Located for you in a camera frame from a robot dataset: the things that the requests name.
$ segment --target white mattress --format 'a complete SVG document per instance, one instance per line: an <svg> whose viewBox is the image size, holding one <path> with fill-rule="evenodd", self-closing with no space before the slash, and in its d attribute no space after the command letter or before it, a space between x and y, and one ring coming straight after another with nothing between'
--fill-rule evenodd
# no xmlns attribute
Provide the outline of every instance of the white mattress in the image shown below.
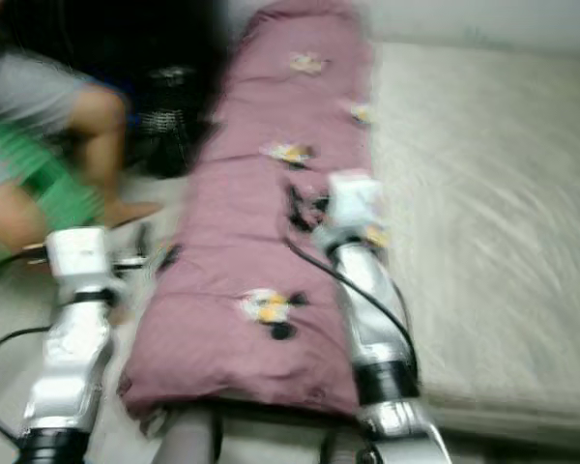
<svg viewBox="0 0 580 464"><path fill-rule="evenodd" d="M580 62L377 50L375 171L428 397L475 431L580 438Z"/></svg>

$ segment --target bare foot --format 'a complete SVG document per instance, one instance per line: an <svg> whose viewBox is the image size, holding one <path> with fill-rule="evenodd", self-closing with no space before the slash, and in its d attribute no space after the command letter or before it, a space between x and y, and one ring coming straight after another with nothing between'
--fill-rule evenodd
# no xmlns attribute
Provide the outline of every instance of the bare foot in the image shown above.
<svg viewBox="0 0 580 464"><path fill-rule="evenodd" d="M103 223L109 228L118 227L119 225L150 216L160 211L161 208L160 203L123 203L122 201L117 201L111 205L105 205Z"/></svg>

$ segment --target white wall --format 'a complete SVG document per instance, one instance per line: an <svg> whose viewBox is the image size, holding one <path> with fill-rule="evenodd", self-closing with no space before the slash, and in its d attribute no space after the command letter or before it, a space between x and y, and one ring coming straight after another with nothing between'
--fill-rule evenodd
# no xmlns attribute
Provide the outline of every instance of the white wall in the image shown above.
<svg viewBox="0 0 580 464"><path fill-rule="evenodd" d="M272 3L224 1L234 37L255 10ZM580 54L580 0L354 1L376 40Z"/></svg>

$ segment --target floor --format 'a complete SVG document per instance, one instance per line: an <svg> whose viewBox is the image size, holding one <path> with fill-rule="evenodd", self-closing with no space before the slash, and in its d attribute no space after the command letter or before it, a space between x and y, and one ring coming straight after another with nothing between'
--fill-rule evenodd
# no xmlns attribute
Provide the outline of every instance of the floor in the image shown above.
<svg viewBox="0 0 580 464"><path fill-rule="evenodd" d="M159 183L131 177L127 181L127 198L158 199L166 205L163 212L151 219L157 246L171 238L177 217L182 211L181 198L188 188L189 182L186 179ZM134 227L130 226L113 232L112 244L116 249L128 249L134 231ZM128 303L130 315L116 331L117 353L106 371L105 399L88 455L91 463L150 464L160 445L159 438L147 439L139 432L138 425L126 416L114 394L139 317L154 288L150 271L147 270L131 274L128 281L134 290ZM45 324L50 318L52 298L51 279L48 275L13 270L0 282L0 336L12 330ZM0 352L0 417L13 428L17 428L20 423L41 354L41 339L35 335L15 341ZM302 427L233 420L226 423L225 432L221 464L248 464L256 460L276 464L315 463L323 433ZM452 449L453 462L459 464L531 462L496 459L457 444L452 444ZM0 463L12 462L14 458L14 451L0 438ZM542 462L556 464L559 461Z"/></svg>

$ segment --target pink blanket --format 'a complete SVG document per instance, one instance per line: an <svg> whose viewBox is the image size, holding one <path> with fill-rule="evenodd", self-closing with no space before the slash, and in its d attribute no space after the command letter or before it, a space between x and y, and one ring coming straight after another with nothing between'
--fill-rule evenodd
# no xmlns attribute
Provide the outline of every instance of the pink blanket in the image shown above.
<svg viewBox="0 0 580 464"><path fill-rule="evenodd" d="M369 166L365 126L350 111L366 100L368 70L342 1L283 0L249 24L214 114L221 129L191 176L175 238L183 251L159 279L125 367L132 416L226 392L355 412L334 283L282 243L279 225L286 181L315 194L329 172ZM276 159L284 144L308 146L310 169Z"/></svg>

